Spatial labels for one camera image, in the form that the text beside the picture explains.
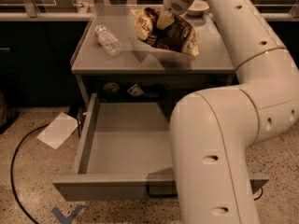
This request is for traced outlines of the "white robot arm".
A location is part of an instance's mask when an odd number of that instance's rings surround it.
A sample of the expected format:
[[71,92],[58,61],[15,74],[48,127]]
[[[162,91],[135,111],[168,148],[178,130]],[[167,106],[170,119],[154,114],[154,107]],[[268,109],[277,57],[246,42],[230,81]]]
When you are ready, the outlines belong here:
[[[193,0],[164,0],[182,14]],[[183,224],[260,224],[247,148],[287,131],[299,115],[299,70],[250,0],[207,0],[238,83],[195,91],[170,119]]]

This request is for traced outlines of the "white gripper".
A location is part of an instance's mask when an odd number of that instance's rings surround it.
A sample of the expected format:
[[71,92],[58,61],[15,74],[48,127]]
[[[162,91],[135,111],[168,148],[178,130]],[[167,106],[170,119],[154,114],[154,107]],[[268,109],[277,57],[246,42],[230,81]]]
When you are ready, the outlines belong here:
[[174,15],[185,13],[193,1],[194,0],[163,0],[164,10],[159,14],[156,24],[157,28],[164,30],[170,26],[175,21]]

